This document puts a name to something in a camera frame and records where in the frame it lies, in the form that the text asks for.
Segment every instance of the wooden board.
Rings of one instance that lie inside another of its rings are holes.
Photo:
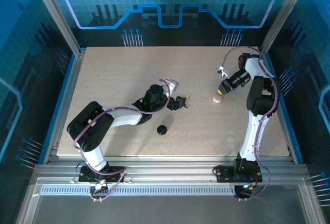
[[[224,79],[217,70],[231,47],[88,47],[69,109],[58,155],[75,155],[66,132],[69,122],[91,101],[102,106],[127,106],[144,96],[159,78],[179,82],[174,92],[187,96],[188,109],[164,110],[141,126],[111,128],[101,148],[111,155],[236,155],[248,126],[246,97],[250,83],[216,104],[212,97]],[[230,54],[226,67],[238,70],[238,57],[250,49]],[[157,133],[166,125],[165,135]],[[260,155],[288,155],[278,116],[267,124]]]

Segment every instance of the purple cable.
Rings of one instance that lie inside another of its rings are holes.
[[[269,185],[270,179],[271,179],[271,173],[270,173],[270,171],[268,170],[268,168],[266,168],[265,166],[263,166],[262,163],[261,163],[260,160],[259,160],[259,157],[258,157],[258,155],[257,155],[257,148],[256,148],[256,147],[257,147],[258,139],[259,139],[259,136],[260,136],[260,131],[261,131],[261,127],[262,127],[262,121],[263,121],[263,119],[264,119],[267,115],[269,115],[272,111],[274,111],[274,109],[276,108],[276,106],[277,106],[277,104],[278,104],[278,100],[277,100],[277,97],[278,97],[278,91],[277,91],[277,87],[276,87],[276,83],[275,83],[275,81],[274,81],[274,78],[273,78],[270,74],[267,73],[267,70],[266,70],[265,68],[263,68],[263,66],[262,66],[262,64],[261,64],[261,62],[260,62],[260,61],[261,61],[261,52],[260,52],[258,49],[256,49],[256,48],[253,48],[253,47],[250,47],[250,46],[237,46],[237,47],[234,47],[234,48],[230,49],[230,50],[226,53],[225,57],[223,58],[223,62],[222,62],[222,64],[221,64],[221,66],[223,67],[223,65],[225,64],[225,60],[226,60],[227,56],[229,55],[229,53],[231,53],[233,50],[236,50],[236,49],[238,49],[238,48],[249,48],[249,49],[255,50],[256,52],[259,53],[258,64],[259,64],[261,70],[264,72],[264,74],[265,74],[267,77],[269,77],[269,79],[271,80],[271,82],[272,82],[272,84],[273,84],[273,86],[274,86],[274,89],[275,89],[275,102],[274,102],[272,108],[271,108],[268,112],[266,112],[266,113],[261,117],[260,122],[259,122],[259,125],[258,125],[258,129],[257,129],[257,135],[256,135],[256,138],[255,138],[255,140],[254,140],[254,144],[253,144],[253,152],[254,152],[254,155],[255,155],[256,161],[257,161],[257,163],[258,163],[263,169],[265,169],[265,170],[267,171],[267,173],[268,173],[268,179],[267,179],[267,183],[266,183],[266,185],[262,188],[262,190],[261,190],[260,192],[258,192],[256,195],[254,195],[254,196],[248,198],[248,200],[250,201],[250,200],[252,200],[252,199],[254,199],[254,198],[260,196],[260,195],[266,190],[266,188],[267,188],[268,185]]]
[[[112,193],[117,189],[117,187],[119,185],[119,182],[123,179],[123,177],[124,177],[125,174],[126,174],[126,169],[124,169],[123,174],[120,176],[118,182],[115,184],[115,186],[109,191],[109,193],[105,197],[100,198],[100,199],[96,199],[96,198],[92,197],[92,194],[91,194],[90,195],[90,198],[92,198],[94,201],[102,202],[103,200],[105,200],[108,197],[110,197],[112,195]]]
[[[115,110],[130,110],[130,111],[135,111],[135,112],[138,112],[138,113],[141,113],[141,114],[155,114],[155,113],[158,113],[158,112],[161,112],[164,108],[167,107],[167,105],[169,104],[170,102],[170,97],[171,97],[171,90],[170,90],[170,86],[167,84],[167,82],[163,79],[159,79],[159,81],[165,83],[166,87],[167,87],[167,91],[168,91],[168,94],[169,94],[169,97],[167,98],[167,101],[165,103],[165,105],[158,111],[155,111],[155,112],[144,112],[144,111],[140,111],[138,109],[132,109],[132,108],[129,108],[129,107],[115,107],[115,108],[112,108],[112,109],[109,109],[109,110],[106,110],[102,113],[100,113],[98,116],[96,116],[82,131],[81,133],[76,137],[76,139],[73,141],[73,144],[72,146],[74,148],[77,148],[79,149],[79,147],[76,146],[76,143],[77,141],[83,136],[83,134],[99,119],[101,118],[103,115],[107,114],[107,113],[110,113],[110,112],[113,112]],[[80,151],[80,154],[81,154],[81,157],[83,158],[83,160],[85,161],[85,163],[87,164],[87,166],[95,173],[99,174],[99,175],[104,175],[104,176],[112,176],[112,175],[115,175],[115,174],[119,174],[121,172],[123,172],[125,169],[122,169],[122,170],[119,170],[119,171],[114,171],[112,173],[102,173],[100,171],[97,171],[95,170],[89,163],[88,161],[86,160],[86,157],[84,156],[83,152]]]

